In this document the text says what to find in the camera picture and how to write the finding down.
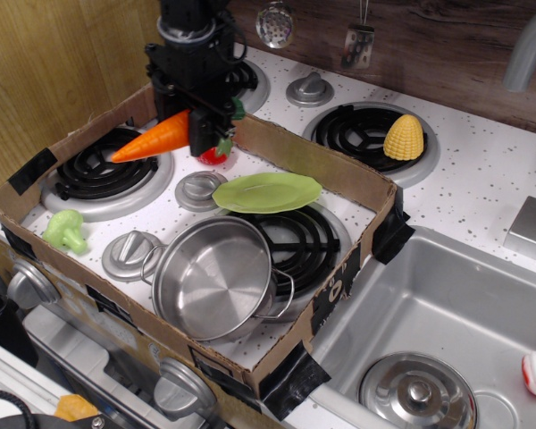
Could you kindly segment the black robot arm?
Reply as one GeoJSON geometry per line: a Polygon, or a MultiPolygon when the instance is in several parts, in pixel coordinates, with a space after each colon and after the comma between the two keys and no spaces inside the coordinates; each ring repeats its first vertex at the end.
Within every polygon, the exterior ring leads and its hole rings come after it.
{"type": "Polygon", "coordinates": [[[145,47],[158,119],[188,114],[190,154],[201,156],[233,131],[236,106],[227,77],[239,28],[226,1],[162,1],[157,30],[163,42],[145,47]]]}

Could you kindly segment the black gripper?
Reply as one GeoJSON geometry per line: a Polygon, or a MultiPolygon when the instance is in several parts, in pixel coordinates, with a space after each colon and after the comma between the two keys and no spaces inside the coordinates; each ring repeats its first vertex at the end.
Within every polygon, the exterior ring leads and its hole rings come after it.
{"type": "Polygon", "coordinates": [[[217,30],[197,44],[148,44],[147,75],[155,92],[157,119],[166,119],[186,109],[190,154],[200,156],[228,138],[236,107],[231,100],[226,75],[238,62],[234,55],[235,32],[217,30]]]}

